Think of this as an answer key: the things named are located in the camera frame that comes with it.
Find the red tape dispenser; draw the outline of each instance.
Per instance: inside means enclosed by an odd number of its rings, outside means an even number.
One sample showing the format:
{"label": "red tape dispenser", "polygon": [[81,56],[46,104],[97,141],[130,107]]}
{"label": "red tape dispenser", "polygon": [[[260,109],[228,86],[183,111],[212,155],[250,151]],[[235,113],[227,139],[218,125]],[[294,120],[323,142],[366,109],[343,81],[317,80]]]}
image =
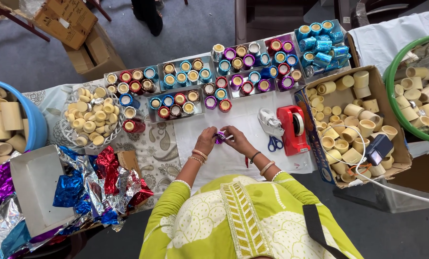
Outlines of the red tape dispenser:
{"label": "red tape dispenser", "polygon": [[310,150],[304,131],[304,113],[295,105],[280,107],[277,109],[277,117],[282,122],[285,134],[282,140],[285,146],[285,154],[292,156]]}

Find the open cardboard box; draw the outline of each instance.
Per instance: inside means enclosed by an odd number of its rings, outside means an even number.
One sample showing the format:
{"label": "open cardboard box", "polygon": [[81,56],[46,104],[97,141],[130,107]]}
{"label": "open cardboard box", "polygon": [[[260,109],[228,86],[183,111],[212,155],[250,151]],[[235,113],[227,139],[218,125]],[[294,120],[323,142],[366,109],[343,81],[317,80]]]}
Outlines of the open cardboard box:
{"label": "open cardboard box", "polygon": [[[304,112],[304,125],[306,127],[306,131],[309,136],[310,144],[312,145],[312,150],[315,155],[317,166],[319,168],[322,179],[323,181],[332,183],[338,186],[339,188],[353,186],[353,184],[349,184],[345,182],[337,182],[331,175],[330,165],[326,160],[325,151],[323,150],[319,135],[317,133],[315,118],[312,115],[311,106],[306,93],[306,89],[314,88],[318,84],[323,82],[336,81],[337,79],[343,76],[352,75],[357,71],[363,71],[363,70],[368,71],[370,74],[369,87],[371,91],[371,95],[364,98],[364,100],[377,99],[377,104],[380,110],[377,114],[384,115],[383,125],[390,125],[398,131],[398,134],[395,136],[395,138],[392,139],[392,143],[394,144],[394,148],[395,148],[392,154],[394,158],[394,163],[392,165],[392,168],[386,170],[386,173],[380,177],[384,177],[385,179],[388,179],[388,180],[393,179],[392,176],[394,174],[397,174],[399,172],[402,172],[410,168],[412,164],[412,156],[410,155],[406,145],[405,134],[402,128],[400,127],[400,124],[397,121],[397,118],[395,117],[394,112],[390,108],[384,82],[381,78],[381,75],[379,74],[379,71],[375,66],[370,65],[370,66],[365,66],[360,68],[353,68],[339,74],[324,77],[308,84],[304,89],[298,91],[295,94],[295,99],[298,106]],[[330,106],[330,107],[337,105],[337,106],[340,106],[341,109],[344,111],[344,108],[346,107],[346,105],[349,103],[352,103],[352,101],[356,99],[352,88],[353,87],[350,87],[343,91],[336,90],[330,94],[325,94],[324,95],[325,100],[323,102],[324,105]],[[322,121],[327,122],[328,117],[326,117]]]}
{"label": "open cardboard box", "polygon": [[[134,150],[118,151],[116,154],[120,166],[128,170],[135,169],[142,178]],[[73,208],[53,206],[59,176],[64,174],[55,145],[42,147],[12,158],[10,170],[31,237],[75,219]],[[145,201],[130,213],[136,212],[143,203]]]}

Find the foil-wrapped candle holder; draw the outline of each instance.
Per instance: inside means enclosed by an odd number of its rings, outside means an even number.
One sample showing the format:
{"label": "foil-wrapped candle holder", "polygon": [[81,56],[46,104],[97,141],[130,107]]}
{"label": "foil-wrapped candle holder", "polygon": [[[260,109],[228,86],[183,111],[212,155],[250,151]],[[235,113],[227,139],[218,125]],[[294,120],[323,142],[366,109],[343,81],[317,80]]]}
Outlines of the foil-wrapped candle holder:
{"label": "foil-wrapped candle holder", "polygon": [[275,53],[275,55],[273,57],[273,64],[275,66],[278,66],[279,64],[285,62],[285,59],[286,59],[285,52],[279,51],[279,52]]}
{"label": "foil-wrapped candle holder", "polygon": [[113,94],[117,93],[117,87],[115,85],[110,85],[107,89]]}
{"label": "foil-wrapped candle holder", "polygon": [[330,34],[333,27],[334,27],[334,23],[332,21],[323,21],[321,34]]}
{"label": "foil-wrapped candle holder", "polygon": [[128,93],[130,91],[130,86],[127,83],[125,83],[125,82],[120,82],[117,85],[117,91],[120,94],[126,94],[126,93]]}
{"label": "foil-wrapped candle holder", "polygon": [[144,77],[152,80],[153,82],[158,81],[158,74],[156,73],[155,69],[151,67],[144,69]]}
{"label": "foil-wrapped candle holder", "polygon": [[316,41],[313,46],[313,52],[328,52],[331,50],[332,41]]}
{"label": "foil-wrapped candle holder", "polygon": [[158,109],[158,115],[162,119],[168,119],[170,118],[170,109],[166,106],[162,106]]}
{"label": "foil-wrapped candle holder", "polygon": [[330,52],[328,53],[328,55],[332,57],[331,60],[343,59],[347,57],[347,54],[349,54],[349,47],[347,46],[341,46],[341,47],[332,46]]}
{"label": "foil-wrapped candle holder", "polygon": [[142,95],[144,93],[141,87],[141,83],[137,80],[133,80],[130,82],[130,91],[136,95]]}
{"label": "foil-wrapped candle holder", "polygon": [[315,39],[317,39],[318,41],[331,41],[330,36],[327,34],[315,36]]}
{"label": "foil-wrapped candle holder", "polygon": [[344,42],[344,33],[341,31],[333,32],[330,34],[330,40],[333,42],[333,44]]}
{"label": "foil-wrapped candle holder", "polygon": [[125,115],[125,118],[127,119],[134,119],[141,122],[143,122],[145,118],[145,115],[142,111],[135,109],[134,107],[131,107],[131,106],[127,106],[125,108],[123,115]]}
{"label": "foil-wrapped candle holder", "polygon": [[286,56],[286,63],[290,67],[294,67],[298,63],[298,57],[294,54],[290,54],[290,55]]}
{"label": "foil-wrapped candle holder", "polygon": [[120,73],[120,81],[128,83],[131,81],[131,73],[128,71],[124,71],[122,73]]}
{"label": "foil-wrapped candle holder", "polygon": [[278,87],[282,90],[288,90],[293,87],[295,80],[292,77],[284,77],[278,82]]}
{"label": "foil-wrapped candle holder", "polygon": [[323,52],[319,52],[313,58],[313,64],[319,67],[326,68],[331,61],[331,56]]}
{"label": "foil-wrapped candle holder", "polygon": [[243,58],[246,55],[246,47],[245,46],[237,46],[237,48],[235,48],[235,53],[237,54],[237,57],[239,58]]}
{"label": "foil-wrapped candle holder", "polygon": [[255,66],[265,66],[268,65],[270,61],[269,54],[264,52],[255,58]]}
{"label": "foil-wrapped candle holder", "polygon": [[257,42],[252,42],[248,45],[248,54],[251,54],[255,57],[261,54],[261,46]]}
{"label": "foil-wrapped candle holder", "polygon": [[295,82],[297,82],[298,80],[300,80],[302,78],[302,73],[300,70],[294,69],[291,72],[291,77],[295,80]]}
{"label": "foil-wrapped candle holder", "polygon": [[166,74],[163,78],[163,87],[165,87],[165,89],[173,89],[175,83],[176,79],[172,74]]}
{"label": "foil-wrapped candle holder", "polygon": [[224,88],[218,88],[216,89],[216,91],[214,92],[214,96],[216,97],[216,99],[218,100],[222,100],[227,98],[227,91]]}
{"label": "foil-wrapped candle holder", "polygon": [[160,106],[162,106],[162,100],[157,97],[154,97],[149,101],[149,107],[153,110],[159,109]]}
{"label": "foil-wrapped candle holder", "polygon": [[203,93],[206,96],[210,96],[210,95],[215,94],[216,88],[215,88],[215,85],[213,85],[212,83],[207,83],[202,88],[203,88]]}
{"label": "foil-wrapped candle holder", "polygon": [[174,64],[173,63],[166,63],[163,65],[163,72],[165,74],[172,74],[172,75],[176,75],[176,69],[174,68]]}
{"label": "foil-wrapped candle holder", "polygon": [[216,138],[215,143],[216,144],[222,144],[226,140],[226,136],[222,132],[217,132],[213,134],[213,138]]}
{"label": "foil-wrapped candle holder", "polygon": [[106,82],[108,85],[117,83],[117,75],[114,73],[109,73],[106,75]]}
{"label": "foil-wrapped candle holder", "polygon": [[173,104],[170,107],[170,114],[173,115],[173,116],[175,116],[175,117],[181,116],[183,114],[181,106],[179,106],[177,104]]}
{"label": "foil-wrapped candle holder", "polygon": [[224,60],[221,60],[221,62],[219,62],[218,73],[220,75],[223,75],[223,76],[227,75],[230,69],[231,69],[231,63],[228,60],[224,59]]}
{"label": "foil-wrapped candle holder", "polygon": [[189,91],[187,93],[187,99],[192,103],[198,103],[199,101],[198,92],[195,90]]}
{"label": "foil-wrapped candle holder", "polygon": [[315,55],[311,51],[304,53],[304,55],[302,56],[302,59],[301,59],[301,65],[303,67],[312,65],[314,58],[315,58]]}
{"label": "foil-wrapped candle holder", "polygon": [[216,79],[216,88],[226,88],[227,87],[227,79],[225,77],[218,77]]}
{"label": "foil-wrapped candle holder", "polygon": [[195,104],[193,102],[186,102],[183,104],[183,111],[188,114],[194,114],[195,113]]}
{"label": "foil-wrapped candle holder", "polygon": [[301,41],[302,39],[309,38],[310,33],[310,27],[308,25],[303,25],[299,27],[298,31],[296,32],[296,39],[297,41]]}
{"label": "foil-wrapped candle holder", "polygon": [[325,73],[325,68],[317,65],[306,66],[304,70],[307,77],[313,77]]}
{"label": "foil-wrapped candle holder", "polygon": [[162,98],[162,103],[166,107],[170,107],[174,103],[174,98],[171,95],[166,95]]}
{"label": "foil-wrapped candle holder", "polygon": [[202,68],[203,68],[203,61],[201,59],[194,59],[194,61],[192,62],[192,69],[199,72],[200,69]]}
{"label": "foil-wrapped candle holder", "polygon": [[273,39],[270,47],[273,51],[279,51],[282,48],[282,42],[279,39]]}
{"label": "foil-wrapped candle holder", "polygon": [[261,74],[257,71],[253,71],[248,75],[248,81],[252,82],[253,84],[256,84],[261,80]]}
{"label": "foil-wrapped candle holder", "polygon": [[232,59],[232,67],[231,67],[231,71],[233,73],[238,73],[240,72],[240,69],[242,69],[243,67],[243,60],[241,58],[234,58]]}
{"label": "foil-wrapped candle holder", "polygon": [[259,81],[259,84],[258,84],[258,90],[259,91],[267,92],[267,91],[269,91],[270,87],[271,87],[271,84],[270,84],[269,80],[261,79],[261,81]]}
{"label": "foil-wrapped candle holder", "polygon": [[252,66],[255,64],[255,57],[251,54],[247,54],[243,57],[243,68],[245,70],[251,69]]}
{"label": "foil-wrapped candle holder", "polygon": [[211,50],[211,59],[214,62],[220,62],[224,54],[224,49],[224,46],[221,44],[214,45],[213,49]]}
{"label": "foil-wrapped candle holder", "polygon": [[180,69],[184,73],[188,73],[192,69],[192,64],[190,62],[188,62],[188,61],[183,61],[180,64]]}
{"label": "foil-wrapped candle holder", "polygon": [[243,84],[243,77],[241,75],[235,75],[231,79],[231,89],[238,91]]}
{"label": "foil-wrapped candle holder", "polygon": [[186,96],[182,93],[177,93],[174,95],[174,103],[181,106],[186,102]]}
{"label": "foil-wrapped candle holder", "polygon": [[281,63],[278,65],[278,76],[284,77],[290,72],[290,66],[287,63]]}
{"label": "foil-wrapped candle holder", "polygon": [[219,109],[221,112],[228,112],[232,108],[232,103],[229,99],[223,99],[219,102]]}
{"label": "foil-wrapped candle holder", "polygon": [[278,75],[277,67],[274,65],[265,67],[261,70],[260,74],[263,79],[276,78]]}
{"label": "foil-wrapped candle holder", "polygon": [[208,83],[211,80],[211,71],[208,68],[202,68],[200,69],[200,79],[202,80],[202,82],[204,83]]}
{"label": "foil-wrapped candle holder", "polygon": [[336,70],[338,66],[339,66],[338,60],[331,60],[331,62],[328,64],[328,66],[326,66],[325,72]]}
{"label": "foil-wrapped candle holder", "polygon": [[317,36],[322,31],[322,25],[319,23],[313,23],[310,25],[310,36]]}
{"label": "foil-wrapped candle holder", "polygon": [[120,95],[119,103],[122,106],[131,106],[136,109],[139,109],[139,107],[141,106],[141,103],[137,99],[134,99],[131,94]]}
{"label": "foil-wrapped candle holder", "polygon": [[210,110],[214,110],[216,108],[216,104],[218,101],[214,96],[208,96],[205,98],[205,106]]}
{"label": "foil-wrapped candle holder", "polygon": [[343,59],[339,60],[339,61],[338,61],[338,62],[339,62],[339,66],[338,66],[338,68],[343,68],[343,67],[345,67],[345,66],[348,64],[349,59],[350,59],[351,57],[352,57],[352,55],[347,54],[347,56],[346,56],[345,58],[343,58]]}
{"label": "foil-wrapped candle holder", "polygon": [[312,50],[317,39],[315,37],[305,38],[299,41],[299,50],[301,52]]}
{"label": "foil-wrapped candle holder", "polygon": [[295,48],[295,45],[291,41],[284,41],[282,48],[285,53],[289,54]]}
{"label": "foil-wrapped candle holder", "polygon": [[148,92],[148,93],[154,93],[157,89],[157,86],[155,86],[154,82],[152,82],[152,80],[150,80],[150,79],[143,79],[141,81],[141,86],[142,86],[143,90]]}
{"label": "foil-wrapped candle holder", "polygon": [[242,85],[242,88],[240,89],[240,91],[244,94],[244,95],[249,95],[252,91],[253,91],[253,83],[252,82],[244,82]]}
{"label": "foil-wrapped candle holder", "polygon": [[146,130],[146,124],[134,119],[128,119],[123,122],[122,128],[128,133],[142,133]]}
{"label": "foil-wrapped candle holder", "polygon": [[131,72],[131,77],[133,78],[133,80],[137,80],[137,81],[141,81],[141,79],[143,79],[143,72],[139,69],[135,69],[133,70],[133,72]]}
{"label": "foil-wrapped candle holder", "polygon": [[196,70],[189,71],[187,79],[191,85],[196,85],[198,83],[198,72]]}
{"label": "foil-wrapped candle holder", "polygon": [[176,74],[176,82],[178,85],[184,87],[187,86],[187,75],[183,71]]}
{"label": "foil-wrapped candle holder", "polygon": [[234,59],[235,55],[236,55],[236,53],[235,53],[235,50],[233,48],[227,48],[224,50],[224,57],[229,61]]}

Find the white basket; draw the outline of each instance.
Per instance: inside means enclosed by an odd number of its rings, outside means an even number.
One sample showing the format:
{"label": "white basket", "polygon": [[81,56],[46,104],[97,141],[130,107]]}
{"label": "white basket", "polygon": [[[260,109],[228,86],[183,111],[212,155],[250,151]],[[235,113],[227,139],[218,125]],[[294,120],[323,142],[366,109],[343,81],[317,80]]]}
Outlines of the white basket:
{"label": "white basket", "polygon": [[[94,90],[97,88],[97,86],[83,86],[81,88],[87,89],[89,90],[91,93],[94,93]],[[104,98],[108,98],[111,97],[112,98],[112,104],[119,107],[119,116],[118,116],[118,120],[117,120],[117,126],[114,129],[114,131],[108,136],[104,138],[104,142],[102,145],[95,145],[93,144],[93,142],[91,140],[87,140],[88,143],[85,146],[79,146],[76,142],[76,139],[78,137],[77,132],[74,131],[73,128],[71,128],[70,123],[68,122],[68,120],[64,117],[64,113],[66,111],[68,111],[68,105],[70,103],[77,103],[77,100],[79,99],[79,95],[78,95],[78,90],[73,91],[68,98],[66,99],[66,102],[64,102],[63,105],[63,111],[61,112],[61,116],[63,117],[63,119],[61,120],[61,123],[59,124],[59,126],[61,127],[61,132],[63,133],[63,135],[66,137],[66,139],[68,139],[68,141],[70,141],[72,144],[74,144],[75,146],[81,147],[81,148],[98,148],[104,145],[109,144],[111,141],[113,141],[117,135],[119,134],[119,132],[122,130],[122,124],[123,121],[125,120],[125,115],[123,114],[123,106],[120,105],[119,103],[119,98],[117,98],[117,96],[113,93],[111,93],[107,88],[104,88],[106,90],[106,96]]]}

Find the gold bangle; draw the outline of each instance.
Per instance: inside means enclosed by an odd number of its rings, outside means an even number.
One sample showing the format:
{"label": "gold bangle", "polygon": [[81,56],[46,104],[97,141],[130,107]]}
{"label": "gold bangle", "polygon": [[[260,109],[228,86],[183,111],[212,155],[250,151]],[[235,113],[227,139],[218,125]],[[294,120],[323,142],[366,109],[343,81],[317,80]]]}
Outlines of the gold bangle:
{"label": "gold bangle", "polygon": [[269,167],[271,167],[272,165],[275,165],[275,161],[270,161],[269,164],[267,164],[266,166],[264,166],[264,168],[261,170],[261,172],[259,173],[260,176],[263,176],[264,173],[269,169]]}
{"label": "gold bangle", "polygon": [[197,160],[197,161],[200,163],[200,166],[202,166],[202,165],[203,165],[203,162],[202,162],[200,159],[196,158],[196,157],[189,156],[188,158],[189,158],[189,159]]}
{"label": "gold bangle", "polygon": [[192,150],[192,153],[195,153],[195,154],[197,154],[197,155],[201,156],[201,157],[203,158],[203,162],[208,161],[208,156],[207,156],[207,155],[205,155],[204,153],[202,153],[201,151],[196,150],[196,149],[193,149],[193,150]]}

